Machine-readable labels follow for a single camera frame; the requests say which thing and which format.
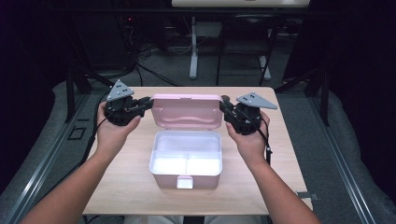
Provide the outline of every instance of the pink plastic lid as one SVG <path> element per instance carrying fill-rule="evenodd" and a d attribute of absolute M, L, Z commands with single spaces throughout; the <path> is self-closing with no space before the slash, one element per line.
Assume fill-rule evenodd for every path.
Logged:
<path fill-rule="evenodd" d="M 155 123 L 163 128 L 216 129 L 221 126 L 223 113 L 218 95 L 154 94 L 151 108 Z"/>

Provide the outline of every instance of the table surface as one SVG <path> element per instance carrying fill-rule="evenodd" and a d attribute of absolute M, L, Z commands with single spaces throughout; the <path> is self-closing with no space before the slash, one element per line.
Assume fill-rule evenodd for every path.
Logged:
<path fill-rule="evenodd" d="M 237 96 L 255 91 L 278 105 L 270 88 L 252 87 L 133 87 L 135 99 L 154 93 L 188 93 Z M 280 108 L 262 109 L 271 119 L 269 132 L 273 150 L 271 166 L 294 191 L 306 191 Z M 161 131 L 148 110 L 92 195 L 84 214 L 101 215 L 267 215 L 259 188 L 240 157 L 224 123 L 221 135 L 223 168 L 216 189 L 160 189 L 149 171 L 155 133 Z M 96 149 L 92 145 L 91 154 Z M 303 200 L 311 209 L 312 203 Z"/>
<path fill-rule="evenodd" d="M 310 0 L 172 0 L 173 7 L 308 7 Z"/>

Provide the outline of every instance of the container compartment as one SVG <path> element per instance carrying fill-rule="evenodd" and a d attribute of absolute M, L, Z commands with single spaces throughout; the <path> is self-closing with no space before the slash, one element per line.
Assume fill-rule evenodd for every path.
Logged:
<path fill-rule="evenodd" d="M 219 175 L 220 136 L 215 132 L 161 131 L 150 160 L 155 175 Z"/>

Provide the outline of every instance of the plastic food container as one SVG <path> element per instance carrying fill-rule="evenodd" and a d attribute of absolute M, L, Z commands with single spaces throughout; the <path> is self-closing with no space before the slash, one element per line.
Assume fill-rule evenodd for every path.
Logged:
<path fill-rule="evenodd" d="M 156 124 L 149 169 L 160 188 L 215 189 L 222 170 L 218 95 L 154 94 Z"/>

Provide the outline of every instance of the handheld controller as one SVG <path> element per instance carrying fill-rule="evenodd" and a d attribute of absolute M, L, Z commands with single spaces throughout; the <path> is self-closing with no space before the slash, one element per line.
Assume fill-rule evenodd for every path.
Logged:
<path fill-rule="evenodd" d="M 152 108 L 153 100 L 149 97 L 136 100 L 132 94 L 134 91 L 120 80 L 116 82 L 106 98 L 105 116 L 108 121 L 118 126 L 125 126 L 136 116 L 143 118 L 145 111 Z"/>
<path fill-rule="evenodd" d="M 260 97 L 255 92 L 236 98 L 239 103 L 233 105 L 230 97 L 221 96 L 220 110 L 224 120 L 230 122 L 237 133 L 246 135 L 255 133 L 262 122 L 260 107 L 277 109 L 277 106 Z"/>

